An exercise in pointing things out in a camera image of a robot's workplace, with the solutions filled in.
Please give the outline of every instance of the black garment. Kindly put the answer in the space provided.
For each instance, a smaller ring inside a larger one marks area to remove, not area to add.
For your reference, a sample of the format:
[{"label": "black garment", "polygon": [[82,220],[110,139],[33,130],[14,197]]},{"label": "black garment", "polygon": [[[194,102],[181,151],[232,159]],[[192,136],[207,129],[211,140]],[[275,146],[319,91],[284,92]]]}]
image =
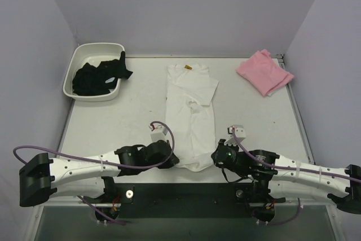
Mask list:
[{"label": "black garment", "polygon": [[98,67],[86,63],[73,79],[73,92],[80,96],[95,96],[110,93],[115,89],[118,78],[128,79],[133,72],[125,66],[125,52],[120,59],[101,62]]}]

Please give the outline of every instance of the pink towel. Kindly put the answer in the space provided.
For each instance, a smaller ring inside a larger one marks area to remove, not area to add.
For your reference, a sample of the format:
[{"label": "pink towel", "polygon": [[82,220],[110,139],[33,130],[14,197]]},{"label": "pink towel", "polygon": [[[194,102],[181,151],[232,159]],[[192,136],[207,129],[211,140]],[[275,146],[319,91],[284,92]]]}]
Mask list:
[{"label": "pink towel", "polygon": [[270,55],[266,49],[257,51],[236,69],[237,73],[251,82],[263,96],[283,87],[294,77],[280,68]]}]

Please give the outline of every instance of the light purple wall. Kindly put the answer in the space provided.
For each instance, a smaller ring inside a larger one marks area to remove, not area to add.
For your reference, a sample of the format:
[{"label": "light purple wall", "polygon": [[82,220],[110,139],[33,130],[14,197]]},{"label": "light purple wall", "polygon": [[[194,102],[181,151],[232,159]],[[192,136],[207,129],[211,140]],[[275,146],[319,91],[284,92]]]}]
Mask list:
[{"label": "light purple wall", "polygon": [[[54,0],[0,0],[0,240],[22,240],[20,144],[56,148],[69,110],[62,93],[74,38]],[[24,151],[29,159],[35,152]]]},{"label": "light purple wall", "polygon": [[80,43],[128,54],[284,53],[314,0],[55,0]]},{"label": "light purple wall", "polygon": [[[361,0],[315,0],[286,53],[315,161],[361,165]],[[342,214],[349,240],[360,216]]]}]

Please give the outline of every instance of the laundry basket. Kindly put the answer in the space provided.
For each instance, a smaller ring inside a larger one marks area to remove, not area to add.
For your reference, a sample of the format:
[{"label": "laundry basket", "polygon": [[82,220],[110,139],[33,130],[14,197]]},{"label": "laundry basket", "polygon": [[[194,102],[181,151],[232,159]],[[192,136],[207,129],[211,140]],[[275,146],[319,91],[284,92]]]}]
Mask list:
[{"label": "laundry basket", "polygon": [[64,94],[75,100],[86,102],[102,102],[114,99],[119,92],[120,78],[114,90],[111,90],[108,94],[96,96],[79,96],[73,93],[72,81],[77,71],[82,68],[85,63],[97,67],[100,62],[119,59],[122,51],[125,51],[123,45],[108,42],[86,43],[76,48],[65,77],[63,85]]}]

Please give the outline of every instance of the table surface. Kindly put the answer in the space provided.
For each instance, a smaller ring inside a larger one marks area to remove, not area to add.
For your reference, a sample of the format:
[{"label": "table surface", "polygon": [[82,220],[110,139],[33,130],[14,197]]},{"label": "table surface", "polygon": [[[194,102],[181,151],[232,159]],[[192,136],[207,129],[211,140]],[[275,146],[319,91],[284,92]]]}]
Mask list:
[{"label": "table surface", "polygon": [[[107,102],[75,101],[61,152],[77,156],[100,155],[122,146],[150,144],[151,121],[165,120],[166,66],[205,64],[219,80],[213,97],[216,140],[227,127],[243,125],[244,146],[249,150],[277,152],[308,163],[306,150],[286,88],[263,97],[235,69],[247,59],[221,58],[127,58],[133,71],[122,80],[119,95]],[[237,176],[228,172],[228,179]],[[194,173],[188,169],[150,169],[138,176],[117,177],[123,183],[225,182],[221,170],[211,166]]]}]

